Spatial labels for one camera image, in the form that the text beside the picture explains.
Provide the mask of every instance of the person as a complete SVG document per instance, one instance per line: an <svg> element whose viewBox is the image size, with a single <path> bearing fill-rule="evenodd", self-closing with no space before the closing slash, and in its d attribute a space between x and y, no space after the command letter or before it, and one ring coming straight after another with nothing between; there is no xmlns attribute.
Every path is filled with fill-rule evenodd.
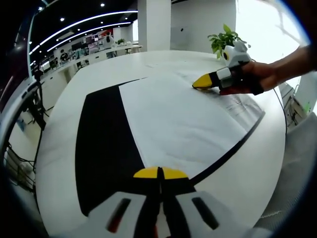
<svg viewBox="0 0 317 238"><path fill-rule="evenodd" d="M312 46L298 48L296 51L273 63L249 62L242 66L243 73L260 78L264 91L271 90L279 84L313 71L316 68L315 51ZM220 95L250 93L250 88L243 82L220 91Z"/></svg>
<svg viewBox="0 0 317 238"><path fill-rule="evenodd" d="M60 55L60 60L62 62L65 62L66 60L68 60L68 53L66 53L64 50L61 50L61 55Z"/></svg>
<svg viewBox="0 0 317 238"><path fill-rule="evenodd" d="M104 45L104 49L111 49L112 46L114 44L114 39L113 37L110 35L110 32L107 32L107 35L106 37L104 37L104 40L103 40L103 45ZM114 57L114 53L113 52L109 52L107 53L107 58L113 58Z"/></svg>

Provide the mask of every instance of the ceiling light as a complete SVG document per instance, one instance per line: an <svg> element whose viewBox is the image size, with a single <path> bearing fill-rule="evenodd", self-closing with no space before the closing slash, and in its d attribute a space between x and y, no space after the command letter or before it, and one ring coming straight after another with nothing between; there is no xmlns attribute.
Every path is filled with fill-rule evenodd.
<svg viewBox="0 0 317 238"><path fill-rule="evenodd" d="M89 20L93 20L93 19L96 19L96 18L99 18L99 17L103 17L103 16L110 16L110 15L116 15L116 14L126 14L126 13L138 13L138 11L118 11L118 12L110 12L110 13L105 13L105 14L102 14L102 15L98 15L98 16L92 16L92 17L89 17L89 18L86 18L84 20L81 20L81 21L78 21L78 22L75 22L69 26L66 26L64 27L63 29L55 32L54 34L52 34L51 36L49 36L48 38L46 38L45 40L43 40L40 45L44 44L45 42L49 41L51 38L53 38L54 36L58 35L59 33L73 27L73 26L76 26L80 23L83 23L85 21L89 21Z"/></svg>
<svg viewBox="0 0 317 238"><path fill-rule="evenodd" d="M37 45L37 46L32 50L32 53L33 53L34 51L36 51L39 47L40 47L40 45Z"/></svg>
<svg viewBox="0 0 317 238"><path fill-rule="evenodd" d="M94 29L90 29L90 30L88 30L88 31L81 32L81 33L79 33L79 34L77 34L77 35L74 35L74 36L69 37L69 38L66 39L66 40L63 40L62 42L60 42L60 43L58 43L57 45L53 46L52 48L48 49L47 51L49 52L49 51L51 51L52 49L54 49L55 47L57 47L57 46L59 46L59 45L65 43L66 41L68 41L68 40L70 40L70 39L73 39L73 38L75 38L75 37L77 37L77 36L80 36L80 35L82 35L82 34L85 34L85 33L87 33L87 32L95 31L95 30L98 30L98 29L102 29L102 28L106 28L106 27L111 27L111 26L124 25L124 24L131 24L131 22L116 23L116 24L111 24L111 25L107 25L107 26L101 26L101 27L97 27L97 28L94 28Z"/></svg>

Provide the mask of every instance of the black strap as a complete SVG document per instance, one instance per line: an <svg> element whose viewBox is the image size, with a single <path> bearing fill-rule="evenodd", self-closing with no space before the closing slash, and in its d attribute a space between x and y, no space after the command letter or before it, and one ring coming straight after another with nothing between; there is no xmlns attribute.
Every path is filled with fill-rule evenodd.
<svg viewBox="0 0 317 238"><path fill-rule="evenodd" d="M246 74L242 71L242 66L246 65L248 62L239 62L239 66L230 68L231 72L234 72L234 77L236 78L236 83L233 86L244 86L250 89L251 93L258 95L264 92L260 84L260 78L254 76L253 74Z"/></svg>

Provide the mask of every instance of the led strip light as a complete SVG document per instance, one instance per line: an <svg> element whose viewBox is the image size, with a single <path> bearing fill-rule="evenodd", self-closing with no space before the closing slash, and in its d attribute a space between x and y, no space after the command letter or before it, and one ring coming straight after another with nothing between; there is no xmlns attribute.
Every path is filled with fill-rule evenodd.
<svg viewBox="0 0 317 238"><path fill-rule="evenodd" d="M60 42L60 43L54 45L52 48L48 49L48 52L51 51L52 49L56 48L57 46L59 46L59 45L65 43L66 41L69 41L70 39L73 39L73 38L75 38L75 37L77 37L77 36L80 36L80 35L82 35L82 34L85 34L85 33L87 33L87 32L95 31L95 30L98 30L98 29L101 29L101 28L110 27L110 26L118 26L118 25L124 25L124 24L131 24L131 22L122 22L122 23L116 23L116 24L111 24L111 25L107 25L107 26L100 26L100 27L96 27L96 28L94 28L94 29L90 29L90 30L88 30L88 31L81 32L81 33L79 33L79 34L77 34L77 35L71 36L71 37L67 38L66 40L63 40L62 42Z"/></svg>

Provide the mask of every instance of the black and white fabric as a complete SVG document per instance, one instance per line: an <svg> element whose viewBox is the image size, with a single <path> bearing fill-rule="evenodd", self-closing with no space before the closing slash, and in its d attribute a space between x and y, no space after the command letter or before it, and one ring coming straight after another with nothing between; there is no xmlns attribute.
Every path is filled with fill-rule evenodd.
<svg viewBox="0 0 317 238"><path fill-rule="evenodd" d="M144 167L179 169L197 184L252 134L264 112L251 97L199 92L195 78L165 73L87 95L75 156L84 215Z"/></svg>

